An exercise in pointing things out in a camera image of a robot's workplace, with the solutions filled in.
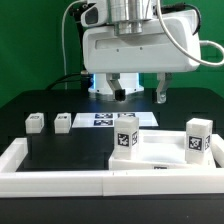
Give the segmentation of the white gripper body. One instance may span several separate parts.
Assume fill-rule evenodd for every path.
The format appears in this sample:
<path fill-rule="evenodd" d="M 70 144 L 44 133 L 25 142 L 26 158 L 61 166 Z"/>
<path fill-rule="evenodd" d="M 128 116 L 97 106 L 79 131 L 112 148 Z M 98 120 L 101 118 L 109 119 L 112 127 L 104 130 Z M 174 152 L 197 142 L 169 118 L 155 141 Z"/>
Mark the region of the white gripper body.
<path fill-rule="evenodd" d="M 144 22 L 136 35 L 116 36 L 112 26 L 88 29 L 83 54 L 87 71 L 96 74 L 188 72 L 199 66 L 172 44 L 158 19 Z"/>

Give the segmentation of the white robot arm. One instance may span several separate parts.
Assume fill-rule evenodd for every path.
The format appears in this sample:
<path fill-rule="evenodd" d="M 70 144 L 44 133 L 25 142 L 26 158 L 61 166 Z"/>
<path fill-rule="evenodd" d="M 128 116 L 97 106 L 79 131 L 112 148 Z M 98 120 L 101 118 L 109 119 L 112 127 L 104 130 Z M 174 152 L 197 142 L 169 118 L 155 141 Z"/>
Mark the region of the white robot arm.
<path fill-rule="evenodd" d="M 123 101 L 141 93 L 141 73 L 155 73 L 159 80 L 156 101 L 166 101 L 175 72 L 195 70 L 199 64 L 182 51 L 200 56 L 197 14 L 176 10 L 162 19 L 155 0 L 88 0 L 81 15 L 84 66 L 93 75 L 92 98 Z"/>

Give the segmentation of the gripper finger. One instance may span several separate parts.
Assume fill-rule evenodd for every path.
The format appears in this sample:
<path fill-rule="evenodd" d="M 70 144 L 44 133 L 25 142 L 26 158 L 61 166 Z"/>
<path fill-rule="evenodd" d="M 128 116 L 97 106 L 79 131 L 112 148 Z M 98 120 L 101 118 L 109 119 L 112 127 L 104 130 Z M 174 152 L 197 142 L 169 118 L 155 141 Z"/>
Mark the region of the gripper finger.
<path fill-rule="evenodd" d="M 126 98 L 125 90 L 119 83 L 119 73 L 107 73 L 106 80 L 113 93 L 113 99 L 116 101 L 124 101 Z"/>
<path fill-rule="evenodd" d="M 158 86 L 156 89 L 156 102 L 163 104 L 166 102 L 166 91 L 172 81 L 171 73 L 158 73 L 157 74 Z"/>

